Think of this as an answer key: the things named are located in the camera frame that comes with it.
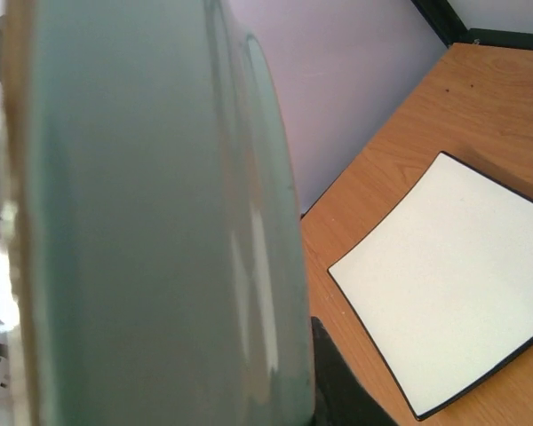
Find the teal floral plate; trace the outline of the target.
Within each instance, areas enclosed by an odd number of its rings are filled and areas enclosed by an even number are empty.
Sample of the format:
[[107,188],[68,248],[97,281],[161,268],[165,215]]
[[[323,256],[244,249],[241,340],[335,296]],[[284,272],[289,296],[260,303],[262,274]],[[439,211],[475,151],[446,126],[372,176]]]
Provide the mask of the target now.
[[7,1],[0,312],[16,425],[308,425],[285,129],[228,1]]

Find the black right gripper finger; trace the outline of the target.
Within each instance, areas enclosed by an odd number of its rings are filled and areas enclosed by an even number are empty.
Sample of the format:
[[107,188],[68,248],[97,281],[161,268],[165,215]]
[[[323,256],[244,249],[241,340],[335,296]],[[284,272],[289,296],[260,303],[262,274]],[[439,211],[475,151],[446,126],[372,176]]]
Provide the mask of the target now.
[[311,324],[315,408],[310,424],[395,426],[395,420],[358,382],[322,322],[312,317]]

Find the white square plate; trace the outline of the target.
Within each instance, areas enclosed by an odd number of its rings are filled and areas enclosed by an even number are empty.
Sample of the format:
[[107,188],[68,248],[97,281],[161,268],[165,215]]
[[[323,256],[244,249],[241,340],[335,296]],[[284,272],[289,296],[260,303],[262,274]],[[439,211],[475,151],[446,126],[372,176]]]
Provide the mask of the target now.
[[533,200],[439,152],[328,273],[427,419],[533,345]]

